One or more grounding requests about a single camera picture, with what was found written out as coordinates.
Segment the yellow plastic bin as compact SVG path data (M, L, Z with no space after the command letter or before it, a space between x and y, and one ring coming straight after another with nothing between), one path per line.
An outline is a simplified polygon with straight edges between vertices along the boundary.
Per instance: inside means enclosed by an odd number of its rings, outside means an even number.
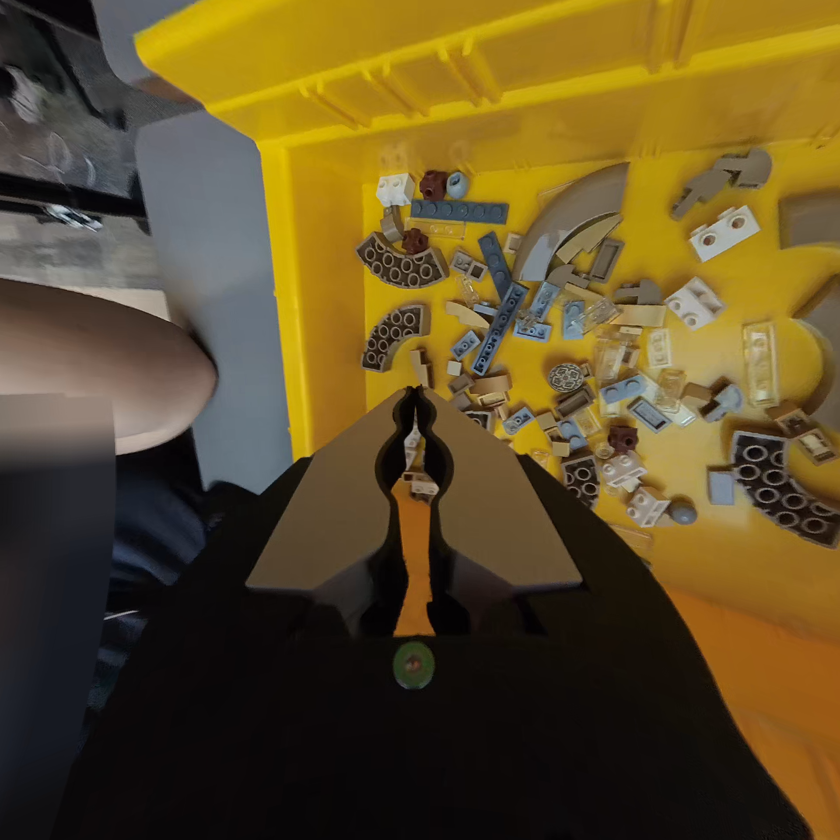
M774 332L777 395L812 410L822 336L791 315L838 273L835 247L781 248L779 203L838 188L838 2L200 2L138 36L143 63L259 149L295 456L402 385L363 372L369 331L407 294L355 255L383 175L461 170L468 224L524 235L550 198L628 163L625 244L607 289L699 276L726 309L667 316L669 368L752 395L744 334ZM648 483L686 496L687 528L644 556L696 634L738 724L818 838L838 838L838 550L751 506L711 505L739 430L778 433L747 401L717 423L643 429Z

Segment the person's left forearm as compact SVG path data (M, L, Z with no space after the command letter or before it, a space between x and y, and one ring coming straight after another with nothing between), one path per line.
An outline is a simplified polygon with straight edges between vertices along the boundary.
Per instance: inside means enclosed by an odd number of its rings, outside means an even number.
M118 455L180 436L217 388L214 363L186 331L86 293L3 278L1 333L2 396L110 403Z

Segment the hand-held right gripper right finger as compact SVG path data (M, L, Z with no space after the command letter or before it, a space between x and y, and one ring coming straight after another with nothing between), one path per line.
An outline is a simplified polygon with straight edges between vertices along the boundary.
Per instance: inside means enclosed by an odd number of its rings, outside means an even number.
M428 549L435 634L467 635L498 604L580 587L515 450L425 388L416 389L416 419L438 487Z

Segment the pile of lego pieces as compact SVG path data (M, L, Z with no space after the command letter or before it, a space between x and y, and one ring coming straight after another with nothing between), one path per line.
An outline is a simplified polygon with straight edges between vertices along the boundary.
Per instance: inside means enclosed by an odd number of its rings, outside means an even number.
M538 456L538 419L568 395L550 384L561 364L590 373L594 395L571 422L572 456L606 452L612 427L638 429L646 472L628 489L686 496L700 514L689 555L791 555L838 547L838 426L827 406L838 371L838 247L787 247L792 189L803 163L778 155L768 185L714 199L701 219L673 222L665 189L706 157L634 163L623 221L607 235L623 244L612 279L587 289L570 280L532 329L507 332L488 377L509 385L469 393L474 411L526 406L534 421L518 437Z

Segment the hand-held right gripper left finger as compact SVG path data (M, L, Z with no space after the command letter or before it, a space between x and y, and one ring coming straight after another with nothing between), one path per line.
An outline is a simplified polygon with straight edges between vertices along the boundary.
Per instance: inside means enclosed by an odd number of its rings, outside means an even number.
M395 392L310 458L250 590L335 607L352 634L394 634L407 572L392 489L406 467L415 396Z

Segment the person's dark blue clothing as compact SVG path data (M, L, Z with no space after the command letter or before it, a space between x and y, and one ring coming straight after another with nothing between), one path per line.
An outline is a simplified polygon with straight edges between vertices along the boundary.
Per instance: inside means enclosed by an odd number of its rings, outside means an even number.
M119 669L165 592L217 526L256 493L227 481L205 488L193 432L117 457L115 525L98 660Z

